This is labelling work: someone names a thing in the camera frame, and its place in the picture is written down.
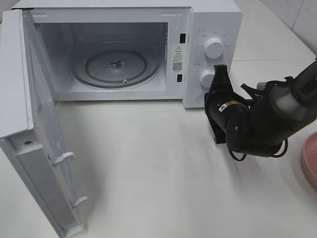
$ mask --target open microwave door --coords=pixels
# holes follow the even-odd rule
[[[49,64],[28,11],[3,13],[0,146],[59,235],[83,230],[66,152],[46,79]]]

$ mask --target black cable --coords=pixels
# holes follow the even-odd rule
[[[284,150],[282,153],[280,153],[279,155],[272,155],[271,157],[273,158],[279,158],[279,157],[282,157],[283,155],[285,155],[286,151],[288,149],[288,140],[284,140]]]
[[[231,155],[231,157],[236,160],[236,161],[244,161],[244,159],[247,157],[247,154],[243,154],[243,156],[241,157],[241,159],[238,159],[233,153],[232,151],[229,150],[229,154]]]

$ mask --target power knob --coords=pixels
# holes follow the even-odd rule
[[[210,88],[212,80],[214,77],[214,71],[212,70],[205,70],[200,75],[200,83],[205,88]]]
[[[206,56],[215,59],[223,54],[224,42],[220,37],[214,36],[205,41],[204,48]]]

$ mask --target label sticker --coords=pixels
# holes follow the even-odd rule
[[[229,102],[226,102],[224,104],[222,104],[219,108],[219,111],[222,113],[223,110],[225,110],[227,107],[229,107],[230,105],[233,105],[233,104],[242,104],[242,103],[239,103],[238,101],[229,101]]]
[[[173,44],[172,45],[172,71],[174,73],[182,73],[184,68],[184,59],[186,55],[186,45]]]

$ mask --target microwave control panel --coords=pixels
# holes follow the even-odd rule
[[[188,73],[184,85],[184,106],[204,106],[214,65],[226,64],[230,70],[242,13],[195,12],[190,34]]]

